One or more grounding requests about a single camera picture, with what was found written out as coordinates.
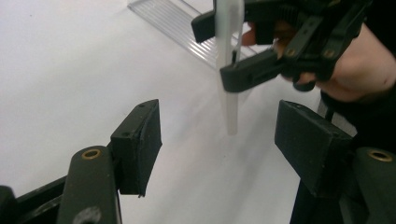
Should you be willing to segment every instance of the screw hole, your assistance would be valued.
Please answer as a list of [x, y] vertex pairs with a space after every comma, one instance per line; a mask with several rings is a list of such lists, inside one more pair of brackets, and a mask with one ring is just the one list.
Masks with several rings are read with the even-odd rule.
[[386, 152], [378, 150], [370, 150], [368, 152], [369, 156], [378, 161], [393, 161], [393, 158]]
[[335, 51], [333, 49], [326, 49], [323, 53], [323, 56], [325, 58], [332, 58], [335, 54]]
[[287, 49], [285, 54], [286, 56], [293, 57], [295, 52], [296, 51], [294, 49]]
[[99, 149], [89, 149], [82, 153], [82, 159], [84, 160], [93, 160], [95, 158], [98, 158], [100, 156], [101, 151]]

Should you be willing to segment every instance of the black plastic part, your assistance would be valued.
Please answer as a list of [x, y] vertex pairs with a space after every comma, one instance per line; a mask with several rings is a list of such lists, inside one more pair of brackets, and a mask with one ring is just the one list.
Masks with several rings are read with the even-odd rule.
[[[245, 0], [244, 21], [252, 22], [272, 22], [280, 18], [279, 6], [284, 4], [284, 0]], [[265, 30], [272, 34], [274, 29], [265, 26]]]
[[312, 91], [315, 88], [316, 82], [315, 81], [310, 81], [305, 84], [297, 84], [293, 83], [294, 89], [297, 91]]
[[197, 43], [215, 36], [215, 11], [206, 12], [191, 21], [192, 31]]
[[256, 44], [257, 45], [272, 45], [274, 43], [274, 21], [256, 22]]
[[120, 161], [121, 194], [146, 195], [162, 145], [159, 101], [138, 105], [111, 135], [114, 159]]
[[334, 27], [329, 35], [329, 40], [323, 47], [321, 58], [335, 63], [349, 46], [352, 39], [361, 32], [361, 25], [366, 17], [366, 12], [371, 5], [370, 0], [356, 1], [346, 13], [345, 17]]
[[310, 44], [312, 35], [317, 31], [323, 18], [310, 16], [286, 46], [283, 58], [286, 63], [295, 63]]
[[344, 219], [337, 199], [316, 198], [300, 181], [290, 224], [344, 224]]
[[107, 147], [87, 147], [69, 167], [57, 224], [120, 223], [112, 157]]
[[53, 223], [58, 216], [66, 176], [17, 199], [19, 223]]
[[12, 189], [0, 186], [0, 221], [3, 224], [13, 224], [17, 220], [17, 200]]
[[367, 223], [369, 211], [364, 199], [356, 200], [353, 197], [351, 198], [343, 194], [340, 197], [339, 204], [345, 224]]
[[269, 66], [275, 64], [276, 60], [276, 53], [266, 50], [241, 62], [221, 68], [224, 90], [228, 92], [246, 91], [277, 77], [282, 68], [281, 65], [278, 67]]
[[315, 197], [339, 194], [351, 139], [311, 109], [279, 102], [275, 143]]
[[396, 155], [371, 147], [359, 148], [353, 170], [369, 209], [367, 223], [396, 223]]

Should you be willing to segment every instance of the black metal bracket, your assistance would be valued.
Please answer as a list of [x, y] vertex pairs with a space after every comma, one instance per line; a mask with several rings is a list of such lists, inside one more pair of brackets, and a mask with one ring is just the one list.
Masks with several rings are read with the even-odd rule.
[[[272, 49], [220, 69], [224, 90], [241, 92], [277, 75], [292, 77], [315, 73], [318, 80], [332, 76], [335, 63], [357, 37], [372, 0], [245, 0], [244, 21], [256, 24], [256, 42], [271, 45], [278, 20], [287, 21], [296, 35], [281, 58]], [[215, 36], [216, 9], [196, 17], [191, 27], [197, 43]], [[315, 83], [299, 86], [311, 91]]]
[[19, 198], [0, 186], [1, 223], [121, 223], [118, 190], [145, 196], [161, 146], [159, 101], [140, 104], [106, 147], [77, 152], [67, 176]]
[[276, 145], [301, 178], [291, 224], [396, 223], [396, 155], [351, 140], [309, 108], [279, 103]]

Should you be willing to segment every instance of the white table surface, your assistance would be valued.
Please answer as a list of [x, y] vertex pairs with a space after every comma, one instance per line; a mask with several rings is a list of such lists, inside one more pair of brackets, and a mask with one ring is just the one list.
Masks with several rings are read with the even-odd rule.
[[147, 196], [120, 196], [124, 223], [289, 223], [299, 177], [274, 144], [277, 105], [316, 110], [318, 90], [260, 85], [229, 136], [215, 74], [125, 0], [1, 1], [0, 185], [18, 197], [67, 175], [76, 152], [159, 99], [163, 146]]

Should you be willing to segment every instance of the human hand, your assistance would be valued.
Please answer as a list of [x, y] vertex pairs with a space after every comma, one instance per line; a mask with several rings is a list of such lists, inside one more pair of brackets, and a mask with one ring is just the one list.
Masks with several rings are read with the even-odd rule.
[[[255, 26], [242, 37], [243, 46], [255, 41]], [[296, 31], [285, 21], [276, 23], [274, 49], [278, 57], [289, 44]], [[301, 73], [297, 84], [316, 81], [316, 86], [333, 99], [341, 102], [369, 104], [389, 92], [396, 82], [396, 61], [393, 55], [363, 24], [361, 33], [352, 40], [337, 61], [330, 80], [319, 81], [313, 73]]]

